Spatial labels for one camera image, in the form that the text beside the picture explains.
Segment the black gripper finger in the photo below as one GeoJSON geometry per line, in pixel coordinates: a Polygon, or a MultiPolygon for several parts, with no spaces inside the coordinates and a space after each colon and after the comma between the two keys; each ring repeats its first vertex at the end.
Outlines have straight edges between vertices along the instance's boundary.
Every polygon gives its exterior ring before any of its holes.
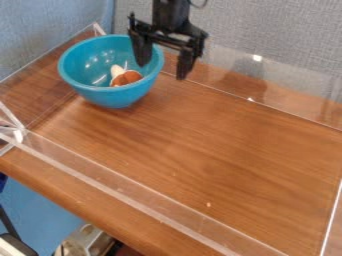
{"type": "Polygon", "coordinates": [[[152,58],[152,39],[148,35],[141,35],[136,31],[129,32],[132,49],[136,63],[140,67],[149,63],[152,58]]]}
{"type": "Polygon", "coordinates": [[[195,57],[191,48],[183,48],[177,56],[176,79],[184,80],[193,67],[195,57]]]}

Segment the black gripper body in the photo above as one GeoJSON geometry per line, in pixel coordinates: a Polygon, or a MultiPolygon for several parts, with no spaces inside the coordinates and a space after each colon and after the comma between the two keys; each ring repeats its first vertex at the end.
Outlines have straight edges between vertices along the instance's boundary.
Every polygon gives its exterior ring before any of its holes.
{"type": "Polygon", "coordinates": [[[148,35],[152,45],[159,44],[175,50],[191,48],[193,57],[200,57],[208,34],[189,21],[191,0],[152,0],[152,23],[128,16],[128,35],[136,31],[148,35]]]}

